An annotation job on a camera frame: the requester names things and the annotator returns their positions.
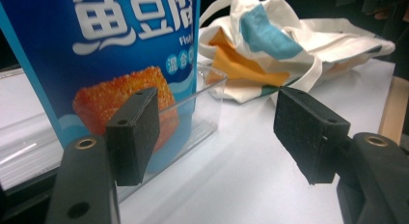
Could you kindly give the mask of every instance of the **blue patch on bag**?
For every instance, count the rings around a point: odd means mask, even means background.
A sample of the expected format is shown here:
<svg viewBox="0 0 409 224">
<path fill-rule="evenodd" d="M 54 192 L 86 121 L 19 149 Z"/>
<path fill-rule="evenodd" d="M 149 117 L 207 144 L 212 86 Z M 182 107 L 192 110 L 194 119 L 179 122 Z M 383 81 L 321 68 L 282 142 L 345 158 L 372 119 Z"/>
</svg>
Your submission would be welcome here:
<svg viewBox="0 0 409 224">
<path fill-rule="evenodd" d="M 303 48 L 268 20 L 262 4 L 240 19 L 240 32 L 253 52 L 264 51 L 277 60 L 297 56 Z"/>
</svg>

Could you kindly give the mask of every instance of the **table surface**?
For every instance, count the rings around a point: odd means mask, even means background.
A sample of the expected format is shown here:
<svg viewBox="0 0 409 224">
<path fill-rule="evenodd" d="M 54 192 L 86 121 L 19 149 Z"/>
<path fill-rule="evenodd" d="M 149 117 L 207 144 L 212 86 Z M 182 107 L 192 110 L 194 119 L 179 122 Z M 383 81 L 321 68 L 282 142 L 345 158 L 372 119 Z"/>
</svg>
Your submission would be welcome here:
<svg viewBox="0 0 409 224">
<path fill-rule="evenodd" d="M 393 70 L 369 60 L 316 85 L 311 95 L 351 123 L 349 136 L 376 133 L 387 98 L 385 112 L 390 99 L 406 107 L 407 94 L 397 101 L 388 96 Z M 0 80 L 0 131 L 43 112 L 27 83 L 21 75 Z M 274 135 L 274 111 L 269 97 L 225 100 L 218 131 L 123 201 L 123 223 L 342 223 L 338 178 L 308 185 Z"/>
</svg>

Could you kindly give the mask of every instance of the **blue packaging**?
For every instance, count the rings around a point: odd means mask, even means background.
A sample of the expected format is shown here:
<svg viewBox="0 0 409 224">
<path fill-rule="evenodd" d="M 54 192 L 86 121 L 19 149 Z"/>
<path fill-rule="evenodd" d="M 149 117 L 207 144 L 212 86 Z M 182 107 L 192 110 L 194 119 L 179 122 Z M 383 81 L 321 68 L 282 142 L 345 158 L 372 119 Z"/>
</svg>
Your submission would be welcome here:
<svg viewBox="0 0 409 224">
<path fill-rule="evenodd" d="M 93 132 L 73 108 L 83 89 L 155 68 L 175 102 L 195 92 L 199 7 L 200 0 L 0 0 L 0 27 L 64 147 Z M 187 126 L 184 119 L 177 129 Z"/>
</svg>

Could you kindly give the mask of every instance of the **clear plastic container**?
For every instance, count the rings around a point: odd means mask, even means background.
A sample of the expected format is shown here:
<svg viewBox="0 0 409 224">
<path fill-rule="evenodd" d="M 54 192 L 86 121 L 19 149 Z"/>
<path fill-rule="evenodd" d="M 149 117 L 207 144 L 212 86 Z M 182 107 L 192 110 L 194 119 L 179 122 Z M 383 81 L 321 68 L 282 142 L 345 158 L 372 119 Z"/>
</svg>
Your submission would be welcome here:
<svg viewBox="0 0 409 224">
<path fill-rule="evenodd" d="M 167 116 L 177 110 L 177 130 L 160 150 L 153 153 L 142 184 L 118 188 L 119 201 L 149 182 L 217 130 L 223 100 L 215 98 L 212 93 L 223 91 L 226 80 L 226 75 L 219 70 L 198 65 L 197 93 L 159 114 Z M 63 148 L 45 114 L 1 128 L 0 136 L 0 182 L 4 189 L 58 167 L 61 161 Z"/>
</svg>

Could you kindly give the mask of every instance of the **snack package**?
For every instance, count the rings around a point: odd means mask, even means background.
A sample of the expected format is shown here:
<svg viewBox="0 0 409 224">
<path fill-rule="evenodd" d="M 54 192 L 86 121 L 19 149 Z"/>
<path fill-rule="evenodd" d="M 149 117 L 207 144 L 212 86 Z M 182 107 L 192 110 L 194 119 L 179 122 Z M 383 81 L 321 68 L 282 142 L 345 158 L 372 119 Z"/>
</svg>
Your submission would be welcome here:
<svg viewBox="0 0 409 224">
<path fill-rule="evenodd" d="M 157 87 L 161 110 L 195 92 L 199 1 L 0 0 L 0 27 L 64 147 L 138 90 Z M 161 116 L 156 152 L 180 115 Z"/>
</svg>

